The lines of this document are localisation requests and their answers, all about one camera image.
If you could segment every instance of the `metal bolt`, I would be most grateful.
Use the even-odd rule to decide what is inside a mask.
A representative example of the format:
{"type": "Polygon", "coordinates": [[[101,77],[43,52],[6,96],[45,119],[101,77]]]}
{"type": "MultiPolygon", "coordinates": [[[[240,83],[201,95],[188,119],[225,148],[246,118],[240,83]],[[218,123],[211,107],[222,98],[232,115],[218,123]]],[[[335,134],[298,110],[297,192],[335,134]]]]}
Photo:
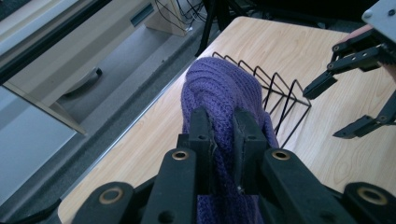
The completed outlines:
{"type": "Polygon", "coordinates": [[[388,16],[393,16],[395,13],[396,13],[395,9],[391,9],[391,10],[388,12],[388,16]]]}
{"type": "Polygon", "coordinates": [[[363,18],[365,18],[365,19],[369,19],[370,17],[372,17],[373,16],[373,11],[371,10],[371,9],[368,9],[368,10],[366,10],[364,13],[363,13],[363,18]]]}

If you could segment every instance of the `purple knitted fabric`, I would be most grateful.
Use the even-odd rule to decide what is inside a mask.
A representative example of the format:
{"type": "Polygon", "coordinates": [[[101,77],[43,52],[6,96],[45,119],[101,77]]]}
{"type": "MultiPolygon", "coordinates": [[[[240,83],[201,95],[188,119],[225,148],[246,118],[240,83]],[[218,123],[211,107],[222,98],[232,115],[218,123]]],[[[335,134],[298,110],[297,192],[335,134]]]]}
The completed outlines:
{"type": "Polygon", "coordinates": [[[258,196],[241,195],[233,182],[233,112],[251,112],[271,147],[278,147],[272,122],[262,109],[262,89],[255,77],[218,58],[197,60],[186,75],[181,93],[183,133],[191,111],[203,106],[213,124],[215,195],[198,196],[197,223],[262,223],[258,196]]]}

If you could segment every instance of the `floor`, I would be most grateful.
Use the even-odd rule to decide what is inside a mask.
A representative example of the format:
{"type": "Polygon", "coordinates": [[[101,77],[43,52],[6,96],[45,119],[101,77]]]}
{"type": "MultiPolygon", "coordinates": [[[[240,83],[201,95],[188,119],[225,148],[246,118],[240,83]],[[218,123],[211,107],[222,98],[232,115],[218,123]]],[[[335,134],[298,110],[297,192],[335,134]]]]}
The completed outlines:
{"type": "MultiPolygon", "coordinates": [[[[274,20],[318,26],[282,18],[274,20]]],[[[351,32],[360,26],[358,22],[337,21],[328,29],[351,32]]],[[[191,28],[184,37],[139,28],[98,64],[103,71],[100,77],[93,77],[85,89],[59,100],[87,134],[73,137],[0,207],[1,221],[29,216],[67,195],[91,164],[195,60],[204,24],[196,21],[191,28]]],[[[210,39],[218,34],[215,24],[210,39]]],[[[56,212],[45,223],[59,223],[56,212]]]]}

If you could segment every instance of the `wooden table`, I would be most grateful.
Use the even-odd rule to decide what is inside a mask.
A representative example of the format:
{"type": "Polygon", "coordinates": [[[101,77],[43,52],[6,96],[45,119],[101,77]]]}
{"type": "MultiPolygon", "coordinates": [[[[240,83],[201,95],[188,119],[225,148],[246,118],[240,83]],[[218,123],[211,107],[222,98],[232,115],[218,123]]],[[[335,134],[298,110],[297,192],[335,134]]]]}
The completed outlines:
{"type": "MultiPolygon", "coordinates": [[[[332,45],[345,35],[238,18],[201,57],[217,51],[237,61],[259,65],[268,74],[278,72],[289,84],[298,78],[305,87],[324,71],[332,56],[332,45]]],[[[99,186],[123,181],[137,187],[158,173],[164,153],[176,146],[177,135],[181,133],[179,99],[183,82],[184,74],[67,195],[58,211],[62,222],[71,221],[99,186]]],[[[351,140],[332,137],[334,132],[364,114],[376,116],[395,86],[382,68],[368,73],[354,70],[341,75],[338,83],[312,102],[301,128],[285,148],[294,151],[323,184],[333,189],[343,191],[349,182],[364,181],[396,194],[395,127],[382,127],[363,138],[351,140]]],[[[285,124],[284,130],[291,128],[287,122],[285,124]]]]}

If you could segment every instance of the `black wire rack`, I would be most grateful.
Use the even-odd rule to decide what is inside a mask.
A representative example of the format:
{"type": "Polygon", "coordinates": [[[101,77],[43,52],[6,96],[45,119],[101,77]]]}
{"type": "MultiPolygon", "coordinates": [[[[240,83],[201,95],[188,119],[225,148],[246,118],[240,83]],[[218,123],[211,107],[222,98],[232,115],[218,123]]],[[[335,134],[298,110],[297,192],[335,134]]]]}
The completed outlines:
{"type": "Polygon", "coordinates": [[[270,114],[275,127],[274,131],[276,138],[280,147],[284,147],[296,132],[312,106],[311,102],[303,97],[303,88],[298,80],[294,79],[289,86],[279,73],[274,73],[272,76],[269,76],[259,66],[252,68],[243,60],[237,62],[230,56],[222,56],[217,52],[214,52],[212,57],[221,58],[234,63],[259,80],[262,85],[263,96],[265,96],[262,100],[262,108],[270,114]],[[293,125],[289,133],[280,131],[282,130],[281,125],[285,122],[288,123],[287,130],[290,130],[289,126],[293,125]]]}

